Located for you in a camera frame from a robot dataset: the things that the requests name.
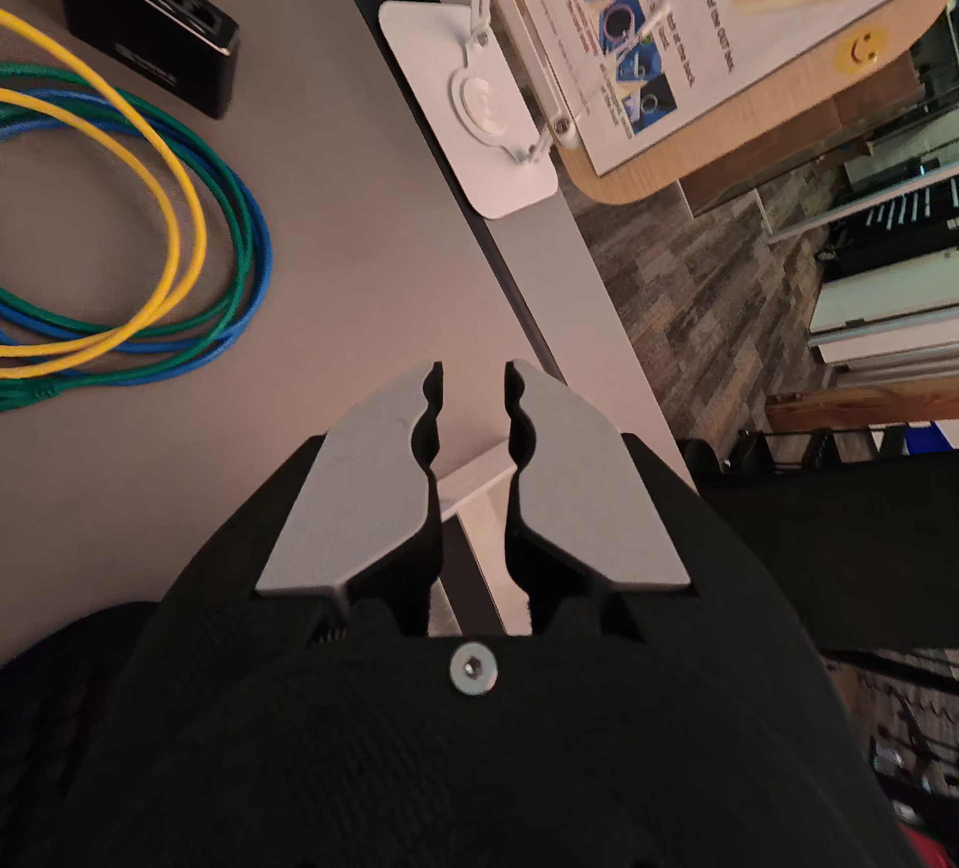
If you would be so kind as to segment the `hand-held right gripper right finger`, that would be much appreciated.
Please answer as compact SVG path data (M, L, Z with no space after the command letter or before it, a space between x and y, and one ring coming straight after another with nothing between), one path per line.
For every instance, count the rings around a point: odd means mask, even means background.
M689 573L622 434L524 360L505 367L510 481L505 562L532 622L567 598L689 588Z

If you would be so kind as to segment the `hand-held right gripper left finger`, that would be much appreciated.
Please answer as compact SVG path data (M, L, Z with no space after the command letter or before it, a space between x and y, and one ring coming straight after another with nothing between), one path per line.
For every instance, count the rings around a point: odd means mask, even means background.
M324 598L343 619L385 604L427 630L442 568L432 464L444 399L440 362L421 361L354 405L318 454L255 586L265 598Z

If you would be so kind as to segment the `wooden bench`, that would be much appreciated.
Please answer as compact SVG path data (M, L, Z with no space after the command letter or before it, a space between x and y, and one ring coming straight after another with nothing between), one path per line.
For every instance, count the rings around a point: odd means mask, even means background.
M770 428L781 433L953 420L958 418L958 378L769 395L764 413Z

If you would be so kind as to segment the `instruction board on white stand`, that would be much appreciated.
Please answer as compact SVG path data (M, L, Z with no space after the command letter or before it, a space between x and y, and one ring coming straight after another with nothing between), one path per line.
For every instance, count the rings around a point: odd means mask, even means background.
M661 156L696 170L899 59L919 0L385 0L379 29L470 206L510 216L558 190L550 149L599 201ZM929 0L936 13L945 0ZM833 64L881 27L881 63Z

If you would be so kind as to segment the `black ethernet switch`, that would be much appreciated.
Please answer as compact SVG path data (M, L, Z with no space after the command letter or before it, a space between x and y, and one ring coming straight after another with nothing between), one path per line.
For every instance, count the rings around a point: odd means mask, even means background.
M182 102L222 119L239 57L236 21L210 0L61 0L69 31Z

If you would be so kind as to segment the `yellow smiley sticker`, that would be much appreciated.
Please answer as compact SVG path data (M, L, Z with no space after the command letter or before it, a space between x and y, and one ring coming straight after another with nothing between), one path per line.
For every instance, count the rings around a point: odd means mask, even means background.
M889 34L881 27L868 28L841 40L833 60L837 71L859 75L874 70L888 45Z

